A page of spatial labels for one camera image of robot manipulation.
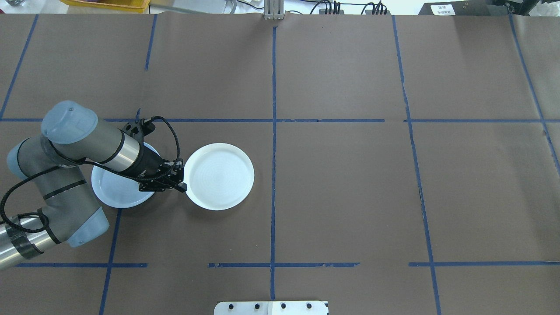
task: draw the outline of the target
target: white bowl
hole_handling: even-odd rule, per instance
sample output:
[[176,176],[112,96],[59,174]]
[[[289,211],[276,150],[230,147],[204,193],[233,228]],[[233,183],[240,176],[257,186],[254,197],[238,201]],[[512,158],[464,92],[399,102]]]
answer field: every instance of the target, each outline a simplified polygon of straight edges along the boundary
[[[144,145],[157,153],[151,145],[145,142]],[[148,200],[154,193],[138,191],[138,182],[96,166],[91,171],[91,187],[101,202],[119,209],[137,206]]]
[[186,195],[209,210],[238,205],[255,181],[255,170],[247,154],[227,143],[201,147],[186,161],[184,170]]

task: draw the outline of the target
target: table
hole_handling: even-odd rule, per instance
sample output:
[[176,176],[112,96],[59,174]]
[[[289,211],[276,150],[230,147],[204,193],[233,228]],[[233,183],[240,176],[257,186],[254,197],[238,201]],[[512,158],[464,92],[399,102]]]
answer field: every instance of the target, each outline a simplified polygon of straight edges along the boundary
[[[105,207],[110,230],[2,273],[5,314],[212,314],[327,300],[331,314],[560,309],[557,18],[3,15],[0,160],[74,100],[169,118],[183,158],[244,150],[238,206],[177,192]],[[158,124],[146,138],[174,155]],[[83,168],[86,178],[89,168]],[[0,190],[17,182],[0,170]],[[43,204],[33,185],[8,214]]]

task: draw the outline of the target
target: black wire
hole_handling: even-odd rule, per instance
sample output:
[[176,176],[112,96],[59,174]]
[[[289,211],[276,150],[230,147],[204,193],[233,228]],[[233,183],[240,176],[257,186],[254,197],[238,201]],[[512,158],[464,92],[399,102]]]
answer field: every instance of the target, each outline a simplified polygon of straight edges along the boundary
[[34,180],[35,178],[45,175],[47,173],[50,173],[54,170],[59,169],[58,166],[55,166],[53,168],[50,168],[48,170],[44,170],[42,172],[39,172],[31,177],[28,177],[24,180],[22,180],[21,182],[15,184],[12,188],[10,188],[10,190],[8,190],[8,192],[6,192],[6,194],[4,194],[4,197],[2,198],[2,202],[0,202],[0,217],[2,218],[2,221],[0,222],[0,224],[2,223],[6,223],[7,225],[11,226],[12,228],[22,231],[22,232],[26,232],[26,233],[39,233],[41,231],[44,231],[45,229],[47,229],[49,227],[49,218],[39,212],[28,212],[25,214],[19,214],[17,215],[18,219],[21,219],[23,217],[33,217],[36,216],[41,220],[41,223],[43,224],[43,227],[40,229],[28,229],[28,228],[24,228],[23,226],[16,224],[12,221],[10,221],[10,218],[8,218],[8,216],[6,215],[6,202],[8,201],[9,196],[12,194],[12,192],[14,192],[16,189],[20,188],[21,186],[23,186],[24,184]]
[[315,10],[315,8],[316,8],[318,5],[320,5],[321,3],[325,3],[325,13],[326,13],[326,11],[327,11],[327,9],[328,9],[327,3],[328,3],[329,6],[330,6],[330,1],[328,1],[328,0],[321,0],[321,1],[317,2],[317,3],[313,6],[313,9],[311,9],[311,12],[309,12],[309,14],[313,14],[313,11]]
[[251,3],[247,3],[247,2],[245,2],[245,1],[237,0],[237,2],[246,4],[246,5],[248,5],[248,6],[250,6],[250,7],[253,7],[253,8],[255,8],[255,9],[257,9],[257,10],[262,10],[262,9],[264,9],[264,7],[262,7],[262,8],[257,8],[256,6],[253,6]]
[[366,5],[363,7],[362,13],[360,13],[360,15],[362,15],[364,12],[366,12],[366,8],[367,8],[367,6],[369,6],[370,4],[374,7],[372,10],[375,10],[375,3],[370,2],[370,3],[366,4]]
[[371,14],[383,15],[383,9],[385,9],[385,14],[387,14],[387,6],[384,5],[381,0],[379,0],[379,3],[374,7],[374,10],[371,12]]

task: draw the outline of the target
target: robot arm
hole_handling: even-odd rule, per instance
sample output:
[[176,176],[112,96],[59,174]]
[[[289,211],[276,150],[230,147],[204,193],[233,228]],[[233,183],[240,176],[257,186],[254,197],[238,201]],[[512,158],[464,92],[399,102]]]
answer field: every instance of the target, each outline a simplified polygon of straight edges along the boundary
[[186,191],[182,160],[169,162],[144,146],[143,136],[154,129],[144,120],[118,129],[72,101],[49,111],[42,134],[8,154],[10,170],[21,179],[46,172],[33,179],[46,206],[38,209],[41,215],[18,215],[0,224],[0,270],[61,242],[80,246],[107,230],[107,218],[77,165],[94,164],[134,179],[141,191]]

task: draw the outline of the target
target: black tape band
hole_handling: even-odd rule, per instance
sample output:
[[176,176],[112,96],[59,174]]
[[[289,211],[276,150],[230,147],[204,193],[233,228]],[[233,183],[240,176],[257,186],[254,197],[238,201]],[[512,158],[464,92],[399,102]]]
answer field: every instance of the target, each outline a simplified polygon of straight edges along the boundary
[[121,138],[120,138],[119,147],[116,148],[116,151],[115,151],[111,156],[109,156],[108,159],[106,159],[105,161],[99,162],[99,164],[108,163],[108,162],[110,162],[112,159],[114,159],[117,155],[119,155],[120,150],[121,150],[121,149],[123,148],[123,146],[124,146],[124,132],[123,132],[123,131],[120,131],[120,135],[121,135]]
[[59,188],[59,189],[57,189],[57,190],[55,190],[55,191],[52,191],[52,192],[46,194],[45,196],[43,196],[43,199],[44,199],[44,200],[47,200],[47,199],[49,199],[49,198],[51,198],[51,197],[54,197],[54,196],[60,194],[61,192],[65,192],[65,191],[67,191],[67,190],[70,190],[70,189],[72,189],[72,188],[74,188],[74,187],[76,187],[76,186],[80,186],[80,185],[85,184],[85,183],[87,183],[85,179],[79,180],[78,182],[72,183],[72,184],[70,184],[70,185],[66,185],[66,186],[64,186],[64,187],[62,187],[62,188]]
[[[43,209],[41,209],[41,208],[37,209],[37,212],[40,213],[40,214],[44,214]],[[61,241],[58,240],[58,238],[54,235],[53,231],[50,229],[50,225],[46,226],[45,231],[46,231],[47,234],[49,234],[50,238],[53,240],[54,243],[56,243],[56,244],[61,243]]]
[[[16,217],[14,223],[19,224],[20,220]],[[12,241],[12,245],[14,246],[14,248],[16,248],[17,252],[27,260],[30,260],[44,253],[40,251],[37,246],[35,246],[35,244],[31,244],[31,242],[29,242],[29,239],[27,238],[25,232],[16,230],[7,224],[6,235],[8,235],[10,241]]]

